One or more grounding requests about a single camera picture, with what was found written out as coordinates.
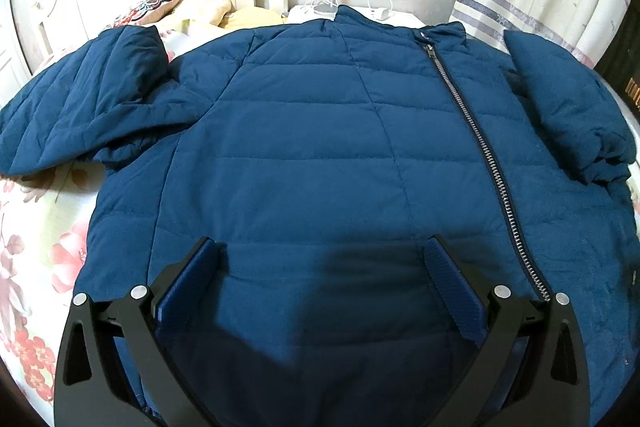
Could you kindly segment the colourful patterned pillow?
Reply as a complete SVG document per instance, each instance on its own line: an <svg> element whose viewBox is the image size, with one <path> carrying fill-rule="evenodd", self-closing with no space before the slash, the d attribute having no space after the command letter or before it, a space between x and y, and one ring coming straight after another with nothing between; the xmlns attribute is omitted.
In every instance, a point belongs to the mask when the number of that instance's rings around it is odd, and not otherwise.
<svg viewBox="0 0 640 427"><path fill-rule="evenodd" d="M112 23L112 27L144 26L157 23L181 2L182 0L144 0L130 9L125 15L117 17Z"/></svg>

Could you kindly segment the orange textured pillow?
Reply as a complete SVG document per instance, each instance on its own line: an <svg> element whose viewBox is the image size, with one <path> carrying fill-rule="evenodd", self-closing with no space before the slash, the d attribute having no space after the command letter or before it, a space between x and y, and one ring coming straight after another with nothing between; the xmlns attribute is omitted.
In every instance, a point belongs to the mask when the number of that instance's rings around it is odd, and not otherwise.
<svg viewBox="0 0 640 427"><path fill-rule="evenodd" d="M235 13L238 12L231 0L216 0L207 15L208 22L222 29L231 29L236 25Z"/></svg>

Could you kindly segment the yellow pillow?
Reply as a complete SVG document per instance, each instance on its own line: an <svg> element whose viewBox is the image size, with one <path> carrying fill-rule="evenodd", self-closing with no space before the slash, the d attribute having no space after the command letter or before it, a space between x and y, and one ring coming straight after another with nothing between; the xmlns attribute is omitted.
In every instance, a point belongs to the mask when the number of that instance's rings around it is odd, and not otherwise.
<svg viewBox="0 0 640 427"><path fill-rule="evenodd" d="M286 23L288 18L277 10L268 10L259 6L247 6L226 14L219 27L226 31L252 29L265 26L277 26Z"/></svg>

